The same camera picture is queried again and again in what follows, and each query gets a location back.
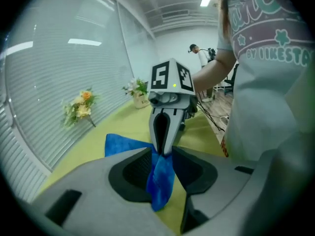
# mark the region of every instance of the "black cap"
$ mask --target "black cap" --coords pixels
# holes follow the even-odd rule
[[[190,46],[189,46],[190,51],[192,51],[192,50],[193,50],[193,48],[195,48],[195,47],[196,47],[196,45],[195,45],[195,44],[190,45]]]

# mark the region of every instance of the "man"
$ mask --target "man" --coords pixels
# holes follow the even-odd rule
[[[197,45],[192,44],[189,46],[189,49],[191,52],[198,54],[201,68],[203,68],[206,64],[208,64],[211,61],[211,57],[209,55],[208,50],[206,49],[200,49]],[[199,93],[200,99],[202,102],[210,102],[212,97],[212,91],[213,89],[208,89],[207,91],[202,91]]]

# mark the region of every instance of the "office chair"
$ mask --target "office chair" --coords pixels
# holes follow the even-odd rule
[[[237,70],[238,65],[239,65],[239,64],[236,64],[235,67],[234,67],[234,71],[233,71],[233,75],[232,75],[231,80],[229,80],[228,77],[227,77],[227,80],[224,80],[224,82],[230,84],[231,87],[232,87],[232,88],[226,88],[226,89],[224,89],[224,95],[226,95],[228,92],[233,92],[233,89],[234,89],[234,81],[235,81],[235,76],[236,76],[236,70]]]

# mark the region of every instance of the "black cable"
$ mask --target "black cable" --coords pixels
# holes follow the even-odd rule
[[[224,130],[223,128],[221,128],[220,126],[218,126],[218,125],[216,124],[216,122],[213,120],[211,114],[202,106],[202,104],[200,103],[200,101],[198,101],[197,106],[199,106],[199,107],[202,108],[202,111],[204,112],[204,114],[210,119],[210,121],[212,121],[212,123],[217,127],[217,129],[218,129],[219,131],[222,130],[223,132],[225,132],[225,130]]]

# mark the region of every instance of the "wooden floor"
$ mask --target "wooden floor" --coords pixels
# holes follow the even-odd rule
[[[223,90],[219,90],[218,92],[214,92],[214,94],[214,101],[203,102],[202,106],[209,112],[215,123],[225,130],[228,121],[225,117],[231,112],[233,93],[227,93],[224,95]],[[224,132],[219,131],[209,118],[207,118],[207,120],[216,134],[218,141],[221,143]]]

